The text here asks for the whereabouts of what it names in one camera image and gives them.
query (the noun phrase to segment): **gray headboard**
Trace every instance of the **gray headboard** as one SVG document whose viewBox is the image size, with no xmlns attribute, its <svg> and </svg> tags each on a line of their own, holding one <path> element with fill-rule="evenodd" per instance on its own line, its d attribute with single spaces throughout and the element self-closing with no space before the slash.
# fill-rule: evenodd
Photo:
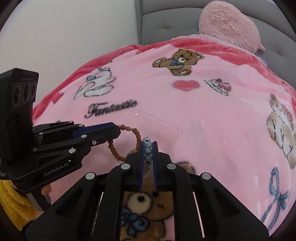
<svg viewBox="0 0 296 241">
<path fill-rule="evenodd" d="M 139 43 L 149 45 L 198 31 L 202 9 L 212 0 L 136 0 Z M 224 0 L 254 21 L 268 67 L 296 88 L 296 35 L 280 9 L 267 0 Z"/>
</svg>

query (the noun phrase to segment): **pink fluffy pillow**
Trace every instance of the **pink fluffy pillow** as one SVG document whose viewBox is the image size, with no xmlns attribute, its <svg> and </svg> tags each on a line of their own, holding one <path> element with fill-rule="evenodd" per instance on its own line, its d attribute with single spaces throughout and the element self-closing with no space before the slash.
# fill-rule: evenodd
<svg viewBox="0 0 296 241">
<path fill-rule="evenodd" d="M 202 11 L 200 34 L 229 42 L 251 53 L 265 51 L 255 23 L 234 5 L 224 1 L 210 2 Z"/>
</svg>

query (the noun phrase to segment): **yellow fluffy fabric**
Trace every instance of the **yellow fluffy fabric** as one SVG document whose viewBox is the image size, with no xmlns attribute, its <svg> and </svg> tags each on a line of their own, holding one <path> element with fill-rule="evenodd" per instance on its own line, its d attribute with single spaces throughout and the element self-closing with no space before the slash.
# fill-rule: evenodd
<svg viewBox="0 0 296 241">
<path fill-rule="evenodd" d="M 37 211 L 30 200 L 19 195 L 6 180 L 0 180 L 0 203 L 19 231 L 37 217 Z"/>
</svg>

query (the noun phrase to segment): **brown beaded bracelet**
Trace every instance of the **brown beaded bracelet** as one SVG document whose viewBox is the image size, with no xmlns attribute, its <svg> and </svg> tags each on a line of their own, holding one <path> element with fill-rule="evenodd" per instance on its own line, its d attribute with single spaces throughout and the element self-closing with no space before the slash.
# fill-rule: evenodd
<svg viewBox="0 0 296 241">
<path fill-rule="evenodd" d="M 142 141 L 141 140 L 140 132 L 138 132 L 138 130 L 136 128 L 131 128 L 131 127 L 125 126 L 125 125 L 121 125 L 121 126 L 118 126 L 118 127 L 120 127 L 120 129 L 123 130 L 123 131 L 124 130 L 126 130 L 126 131 L 132 131 L 135 134 L 135 136 L 137 137 L 137 145 L 136 145 L 135 151 L 138 152 L 139 151 L 139 148 L 140 148 L 140 143 Z M 120 156 L 117 153 L 117 151 L 116 151 L 116 149 L 115 149 L 115 147 L 113 145 L 113 140 L 112 141 L 108 141 L 108 144 L 109 144 L 108 147 L 111 150 L 112 155 L 115 157 L 116 160 L 118 160 L 118 161 L 126 161 L 126 157 Z"/>
</svg>

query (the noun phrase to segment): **brown teddy bear print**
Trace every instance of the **brown teddy bear print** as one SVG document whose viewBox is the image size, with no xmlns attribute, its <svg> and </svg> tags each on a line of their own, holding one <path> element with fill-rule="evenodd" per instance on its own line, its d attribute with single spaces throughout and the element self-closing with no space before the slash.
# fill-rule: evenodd
<svg viewBox="0 0 296 241">
<path fill-rule="evenodd" d="M 187 162 L 177 163 L 195 173 Z M 153 174 L 143 179 L 141 192 L 125 192 L 121 220 L 121 241 L 160 241 L 165 237 L 164 220 L 173 215 L 172 192 L 158 192 Z"/>
<path fill-rule="evenodd" d="M 186 49 L 179 49 L 172 58 L 159 58 L 153 62 L 154 68 L 167 67 L 174 76 L 186 76 L 191 72 L 190 65 L 195 65 L 198 60 L 204 57 L 197 52 Z"/>
</svg>

